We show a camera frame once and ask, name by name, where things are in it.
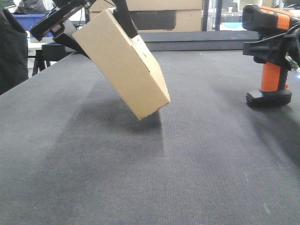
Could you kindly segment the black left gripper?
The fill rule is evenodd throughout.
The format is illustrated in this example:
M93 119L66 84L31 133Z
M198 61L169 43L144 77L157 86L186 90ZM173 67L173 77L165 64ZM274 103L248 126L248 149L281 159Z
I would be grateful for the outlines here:
M73 49L89 58L73 38L77 29L69 18L82 8L90 8L95 0L54 0L53 2L54 8L30 28L30 34L41 41L43 37L51 33L53 41L57 44ZM112 2L115 4L113 16L119 25L129 38L136 37L138 31L131 19L126 0L112 0Z

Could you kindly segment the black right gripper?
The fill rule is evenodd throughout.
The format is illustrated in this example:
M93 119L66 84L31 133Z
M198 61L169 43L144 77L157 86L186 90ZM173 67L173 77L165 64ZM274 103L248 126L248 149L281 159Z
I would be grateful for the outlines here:
M300 69L300 23L288 30L258 32L258 40L245 42L243 54L256 63L273 63L287 70Z

